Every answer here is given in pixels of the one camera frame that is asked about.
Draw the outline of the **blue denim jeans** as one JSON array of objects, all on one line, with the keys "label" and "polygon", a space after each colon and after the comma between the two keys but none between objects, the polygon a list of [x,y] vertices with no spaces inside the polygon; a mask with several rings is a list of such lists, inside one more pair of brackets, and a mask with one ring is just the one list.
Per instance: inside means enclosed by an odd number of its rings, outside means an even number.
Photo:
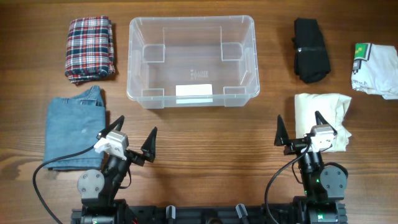
[{"label": "blue denim jeans", "polygon": [[106,126],[105,112],[99,86],[71,98],[53,98],[47,110],[44,162],[96,144]]}]

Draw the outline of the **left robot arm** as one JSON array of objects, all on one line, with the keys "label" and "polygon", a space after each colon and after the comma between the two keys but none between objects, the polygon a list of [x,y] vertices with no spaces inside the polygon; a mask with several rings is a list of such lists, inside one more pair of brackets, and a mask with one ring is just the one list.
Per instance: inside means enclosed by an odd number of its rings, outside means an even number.
[{"label": "left robot arm", "polygon": [[74,210],[72,223],[138,223],[139,220],[124,199],[115,199],[125,176],[131,176],[130,166],[143,166],[155,160],[157,128],[154,127],[141,146],[141,152],[130,151],[128,136],[121,132],[124,116],[120,116],[101,130],[94,145],[97,153],[105,152],[108,158],[101,170],[90,169],[78,179],[82,209]]}]

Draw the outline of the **white printed t-shirt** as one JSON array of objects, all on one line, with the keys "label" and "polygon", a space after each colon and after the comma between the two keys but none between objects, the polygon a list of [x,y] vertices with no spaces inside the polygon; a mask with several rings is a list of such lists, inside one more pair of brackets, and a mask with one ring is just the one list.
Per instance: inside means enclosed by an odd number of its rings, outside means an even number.
[{"label": "white printed t-shirt", "polygon": [[397,50],[392,45],[357,43],[354,49],[351,86],[385,100],[397,99]]}]

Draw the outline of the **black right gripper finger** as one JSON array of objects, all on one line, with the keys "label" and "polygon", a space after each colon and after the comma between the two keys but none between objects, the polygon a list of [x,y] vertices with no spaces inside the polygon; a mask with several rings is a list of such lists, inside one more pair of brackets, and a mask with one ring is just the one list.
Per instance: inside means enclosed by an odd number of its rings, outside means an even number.
[{"label": "black right gripper finger", "polygon": [[286,130],[284,120],[282,119],[281,115],[278,115],[274,146],[286,146],[289,144],[289,142],[289,134]]},{"label": "black right gripper finger", "polygon": [[324,125],[327,128],[331,128],[331,130],[333,131],[333,135],[334,136],[337,135],[336,129],[329,122],[326,121],[326,119],[322,116],[322,114],[319,111],[315,112],[315,119],[316,119],[316,124],[318,126]]}]

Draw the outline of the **black garment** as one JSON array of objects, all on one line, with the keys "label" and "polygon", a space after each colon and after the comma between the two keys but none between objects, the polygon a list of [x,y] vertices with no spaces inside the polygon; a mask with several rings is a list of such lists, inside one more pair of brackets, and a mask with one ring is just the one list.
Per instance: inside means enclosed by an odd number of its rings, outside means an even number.
[{"label": "black garment", "polygon": [[304,83],[315,83],[330,72],[330,59],[323,34],[316,19],[294,21],[294,72]]}]

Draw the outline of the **clear plastic storage bin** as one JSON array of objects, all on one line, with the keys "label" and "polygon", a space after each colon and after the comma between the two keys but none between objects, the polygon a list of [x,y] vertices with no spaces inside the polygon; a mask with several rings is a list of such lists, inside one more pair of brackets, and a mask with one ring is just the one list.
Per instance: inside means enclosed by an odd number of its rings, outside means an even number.
[{"label": "clear plastic storage bin", "polygon": [[143,108],[242,107],[260,90],[252,17],[130,22],[126,93]]}]

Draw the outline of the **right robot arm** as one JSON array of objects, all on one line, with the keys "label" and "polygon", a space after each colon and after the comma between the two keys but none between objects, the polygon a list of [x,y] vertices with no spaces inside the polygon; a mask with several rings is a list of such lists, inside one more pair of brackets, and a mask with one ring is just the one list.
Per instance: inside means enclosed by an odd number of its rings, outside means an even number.
[{"label": "right robot arm", "polygon": [[296,196],[286,208],[270,208],[266,204],[267,214],[274,223],[331,223],[348,222],[345,197],[348,183],[348,171],[335,162],[325,163],[322,152],[331,149],[337,131],[319,111],[315,112],[314,125],[302,138],[291,139],[281,116],[277,117],[275,146],[284,147],[284,155],[295,155],[292,162],[283,166],[274,175],[277,177],[283,170],[298,165],[304,189],[304,196]]}]

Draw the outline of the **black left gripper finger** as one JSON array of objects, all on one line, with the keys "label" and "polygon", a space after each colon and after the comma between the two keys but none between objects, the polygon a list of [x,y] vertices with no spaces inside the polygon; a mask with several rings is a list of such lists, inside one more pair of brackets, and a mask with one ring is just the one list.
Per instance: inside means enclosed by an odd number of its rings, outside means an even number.
[{"label": "black left gripper finger", "polygon": [[142,155],[146,161],[154,162],[155,160],[156,137],[157,137],[157,127],[155,126],[141,147]]},{"label": "black left gripper finger", "polygon": [[98,133],[96,138],[97,139],[105,138],[109,134],[109,132],[111,132],[112,130],[120,131],[123,126],[124,119],[125,119],[125,117],[123,115],[121,115],[116,121],[111,123],[107,128],[102,129]]}]

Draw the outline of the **cream cloth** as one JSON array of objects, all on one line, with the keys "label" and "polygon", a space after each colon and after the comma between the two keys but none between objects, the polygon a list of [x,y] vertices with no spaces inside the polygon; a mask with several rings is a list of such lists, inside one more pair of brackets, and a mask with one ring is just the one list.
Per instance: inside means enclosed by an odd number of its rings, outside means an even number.
[{"label": "cream cloth", "polygon": [[295,95],[295,134],[302,138],[316,125],[315,112],[319,111],[324,119],[337,131],[331,149],[326,152],[345,152],[351,133],[343,126],[343,120],[351,103],[351,97],[338,93]]}]

